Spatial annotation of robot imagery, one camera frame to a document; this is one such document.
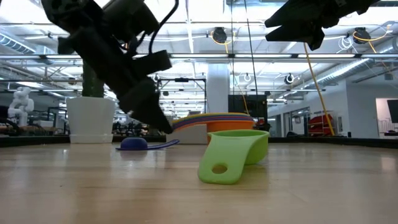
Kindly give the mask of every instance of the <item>white planter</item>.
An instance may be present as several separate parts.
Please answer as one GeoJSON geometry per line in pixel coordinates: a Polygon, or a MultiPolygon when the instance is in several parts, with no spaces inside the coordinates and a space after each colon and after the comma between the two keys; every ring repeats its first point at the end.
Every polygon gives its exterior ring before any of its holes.
{"type": "Polygon", "coordinates": [[[71,143],[111,143],[115,104],[95,97],[67,99],[71,143]]]}

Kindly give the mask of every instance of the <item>white column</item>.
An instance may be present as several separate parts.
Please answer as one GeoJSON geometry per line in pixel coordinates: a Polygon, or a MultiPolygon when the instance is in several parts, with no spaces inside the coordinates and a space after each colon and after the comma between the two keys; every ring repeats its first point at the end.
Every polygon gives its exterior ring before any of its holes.
{"type": "Polygon", "coordinates": [[[206,112],[227,113],[229,93],[228,64],[209,64],[206,84],[206,112]]]}

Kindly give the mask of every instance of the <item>humanoid robot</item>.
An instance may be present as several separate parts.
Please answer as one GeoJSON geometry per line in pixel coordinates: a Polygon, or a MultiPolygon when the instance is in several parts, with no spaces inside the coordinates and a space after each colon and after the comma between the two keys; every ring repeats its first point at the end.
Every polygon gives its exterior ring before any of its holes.
{"type": "Polygon", "coordinates": [[[34,110],[34,101],[29,98],[30,88],[19,87],[14,92],[14,99],[8,108],[9,118],[19,118],[18,126],[27,126],[27,114],[34,110]]]}

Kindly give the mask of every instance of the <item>wooden surface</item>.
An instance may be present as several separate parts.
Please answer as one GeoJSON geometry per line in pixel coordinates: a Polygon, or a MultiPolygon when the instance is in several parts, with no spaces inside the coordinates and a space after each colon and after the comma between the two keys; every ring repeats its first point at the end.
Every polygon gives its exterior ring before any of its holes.
{"type": "Polygon", "coordinates": [[[0,223],[397,223],[396,150],[271,144],[230,186],[198,180],[204,150],[0,149],[0,223]]]}

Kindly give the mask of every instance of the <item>black cable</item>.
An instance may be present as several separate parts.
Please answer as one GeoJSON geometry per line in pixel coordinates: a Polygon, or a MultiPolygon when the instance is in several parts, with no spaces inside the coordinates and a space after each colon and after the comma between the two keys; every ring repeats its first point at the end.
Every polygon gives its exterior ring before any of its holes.
{"type": "Polygon", "coordinates": [[[138,47],[142,44],[142,42],[144,41],[144,37],[145,37],[146,35],[147,35],[146,32],[144,32],[144,33],[142,34],[141,38],[140,38],[139,41],[138,41],[138,44],[137,44],[137,47],[136,47],[136,48],[138,48],[138,47]]]}
{"type": "MultiPolygon", "coordinates": [[[[233,4],[234,1],[231,1],[231,37],[232,37],[232,54],[234,54],[234,19],[233,19],[233,4]]],[[[234,62],[234,57],[232,57],[232,107],[233,111],[235,112],[235,62],[234,62]]]]}
{"type": "Polygon", "coordinates": [[[246,4],[246,0],[244,0],[244,8],[246,10],[246,20],[248,22],[251,61],[252,61],[252,64],[253,64],[254,84],[256,86],[256,113],[257,113],[257,122],[258,122],[260,120],[259,113],[258,113],[259,94],[258,94],[258,89],[257,89],[256,69],[254,68],[253,46],[251,44],[250,24],[249,24],[249,18],[248,18],[248,5],[246,4]]]}
{"type": "Polygon", "coordinates": [[[149,53],[152,53],[152,46],[154,44],[155,41],[155,37],[157,35],[157,33],[160,31],[160,29],[162,28],[162,26],[168,21],[168,19],[170,19],[170,17],[172,17],[172,15],[175,13],[175,11],[178,9],[178,5],[180,4],[179,0],[175,0],[175,4],[174,7],[172,8],[172,10],[167,14],[167,16],[164,17],[164,19],[162,20],[162,22],[160,22],[159,24],[159,28],[155,30],[154,34],[152,35],[152,37],[150,38],[150,42],[149,42],[149,53]]]}

